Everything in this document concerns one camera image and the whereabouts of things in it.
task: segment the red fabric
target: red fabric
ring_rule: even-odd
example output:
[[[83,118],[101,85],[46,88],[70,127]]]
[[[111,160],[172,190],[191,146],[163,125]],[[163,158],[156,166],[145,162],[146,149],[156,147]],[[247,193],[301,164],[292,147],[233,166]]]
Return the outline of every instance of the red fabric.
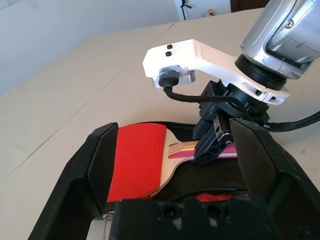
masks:
[[[195,198],[198,199],[200,202],[220,202],[226,201],[232,198],[234,194],[232,193],[222,193],[218,195],[210,194],[210,193],[202,193],[196,196]]]

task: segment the black case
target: black case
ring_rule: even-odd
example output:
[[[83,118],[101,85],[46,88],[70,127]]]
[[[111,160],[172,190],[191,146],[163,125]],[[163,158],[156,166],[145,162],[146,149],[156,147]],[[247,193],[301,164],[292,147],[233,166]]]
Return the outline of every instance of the black case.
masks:
[[[182,142],[193,140],[193,124],[155,123],[165,125]],[[91,221],[105,211],[117,133],[118,124],[109,123],[88,136],[66,164],[29,240],[87,238]],[[172,201],[205,189],[229,192],[245,188],[237,159],[219,159],[207,166],[185,162],[155,199]]]

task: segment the screw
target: screw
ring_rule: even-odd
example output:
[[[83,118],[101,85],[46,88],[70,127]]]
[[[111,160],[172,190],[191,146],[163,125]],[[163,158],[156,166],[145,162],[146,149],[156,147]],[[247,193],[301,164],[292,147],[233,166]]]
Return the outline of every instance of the screw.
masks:
[[[163,210],[163,215],[167,219],[176,219],[180,216],[180,213],[174,206],[166,206]]]
[[[285,27],[286,29],[290,29],[290,28],[292,28],[294,25],[295,25],[295,22],[294,22],[293,20],[290,20],[290,21],[288,21],[288,22],[284,25],[284,27]]]
[[[262,91],[259,91],[259,90],[255,91],[255,95],[260,96],[261,94],[262,94]]]
[[[103,219],[105,221],[112,221],[113,216],[111,214],[105,214],[103,215]]]
[[[220,208],[214,204],[209,205],[206,211],[212,219],[217,219],[222,214]]]

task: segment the black cable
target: black cable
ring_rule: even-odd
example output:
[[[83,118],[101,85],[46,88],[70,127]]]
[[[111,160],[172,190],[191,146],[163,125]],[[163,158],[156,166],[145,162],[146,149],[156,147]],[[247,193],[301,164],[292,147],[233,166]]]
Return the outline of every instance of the black cable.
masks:
[[[242,102],[233,96],[187,96],[172,91],[171,86],[163,88],[165,94],[176,101],[185,103],[229,103],[234,104],[248,121],[253,121]]]
[[[315,114],[308,116],[299,121],[289,121],[289,122],[267,122],[265,125],[268,126],[270,132],[283,133],[289,132],[297,129],[302,129],[312,124],[320,121],[320,111]]]

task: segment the zipper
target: zipper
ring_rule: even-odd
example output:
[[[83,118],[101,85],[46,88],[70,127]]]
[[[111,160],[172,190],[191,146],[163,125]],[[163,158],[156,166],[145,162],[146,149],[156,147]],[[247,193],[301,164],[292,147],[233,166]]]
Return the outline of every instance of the zipper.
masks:
[[[235,194],[235,195],[248,195],[249,191],[248,189],[245,188],[204,188],[204,189],[200,189],[200,190],[196,190],[193,191],[191,193],[182,195],[182,196],[178,196],[175,198],[172,198],[170,200],[168,200],[168,202],[180,202],[186,198],[189,197],[195,197],[199,194]]]

